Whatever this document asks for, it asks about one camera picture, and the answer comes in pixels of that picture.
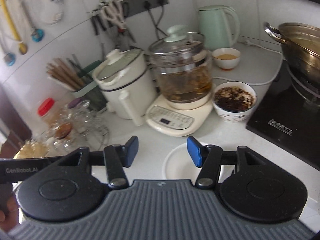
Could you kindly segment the person's left hand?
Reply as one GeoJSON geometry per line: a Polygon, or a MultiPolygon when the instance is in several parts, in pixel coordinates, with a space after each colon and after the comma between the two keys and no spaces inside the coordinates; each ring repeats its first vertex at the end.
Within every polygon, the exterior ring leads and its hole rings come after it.
{"type": "Polygon", "coordinates": [[[13,229],[15,226],[19,224],[18,219],[19,219],[19,205],[16,200],[16,196],[12,194],[10,198],[7,201],[7,208],[8,208],[8,213],[5,214],[1,210],[1,229],[5,232],[10,231],[13,229]]]}

